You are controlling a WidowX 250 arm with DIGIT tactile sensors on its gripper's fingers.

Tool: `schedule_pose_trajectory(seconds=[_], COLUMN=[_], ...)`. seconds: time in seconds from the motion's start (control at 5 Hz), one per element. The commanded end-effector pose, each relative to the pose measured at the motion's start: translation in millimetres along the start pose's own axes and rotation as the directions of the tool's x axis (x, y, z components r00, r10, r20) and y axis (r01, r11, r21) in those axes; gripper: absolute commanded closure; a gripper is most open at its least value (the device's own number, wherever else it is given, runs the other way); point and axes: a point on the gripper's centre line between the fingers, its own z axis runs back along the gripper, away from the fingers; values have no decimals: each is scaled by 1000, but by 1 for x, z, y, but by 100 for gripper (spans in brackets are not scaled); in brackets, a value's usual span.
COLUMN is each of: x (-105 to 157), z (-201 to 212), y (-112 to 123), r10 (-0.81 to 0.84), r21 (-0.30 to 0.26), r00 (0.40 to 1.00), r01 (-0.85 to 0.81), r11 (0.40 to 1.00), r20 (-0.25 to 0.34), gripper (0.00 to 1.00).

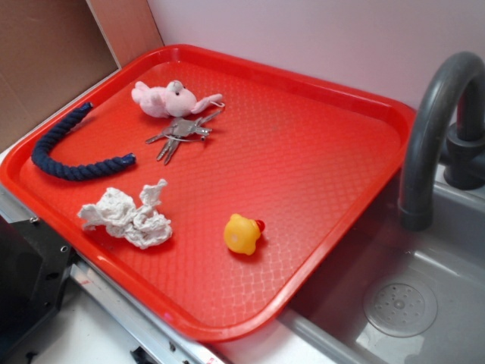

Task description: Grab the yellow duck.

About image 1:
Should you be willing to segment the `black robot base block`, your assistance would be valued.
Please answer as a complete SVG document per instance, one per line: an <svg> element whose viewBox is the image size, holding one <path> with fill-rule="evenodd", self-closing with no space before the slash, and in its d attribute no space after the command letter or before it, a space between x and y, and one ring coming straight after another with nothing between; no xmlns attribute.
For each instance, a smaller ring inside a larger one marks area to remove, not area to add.
<svg viewBox="0 0 485 364"><path fill-rule="evenodd" d="M74 251L44 221L1 219L1 361L61 308Z"/></svg>

